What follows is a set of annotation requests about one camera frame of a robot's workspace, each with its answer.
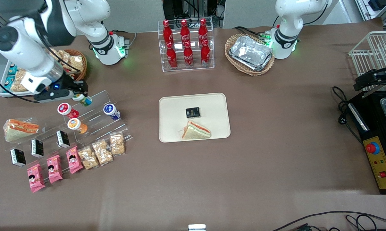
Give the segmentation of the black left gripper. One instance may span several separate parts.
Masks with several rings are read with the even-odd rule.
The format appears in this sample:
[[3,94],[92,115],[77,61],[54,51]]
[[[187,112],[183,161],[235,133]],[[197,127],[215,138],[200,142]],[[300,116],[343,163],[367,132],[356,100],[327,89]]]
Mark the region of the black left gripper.
[[371,70],[355,79],[353,88],[362,90],[372,85],[386,85],[386,67],[380,70]]

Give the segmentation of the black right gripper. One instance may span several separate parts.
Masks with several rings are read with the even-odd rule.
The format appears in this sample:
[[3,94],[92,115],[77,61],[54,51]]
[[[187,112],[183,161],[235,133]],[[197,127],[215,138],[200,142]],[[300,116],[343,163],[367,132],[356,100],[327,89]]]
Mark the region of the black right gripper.
[[88,94],[88,84],[86,81],[59,80],[52,83],[48,90],[43,90],[34,96],[34,100],[39,103],[50,101],[60,101],[66,99],[79,100],[81,94]]

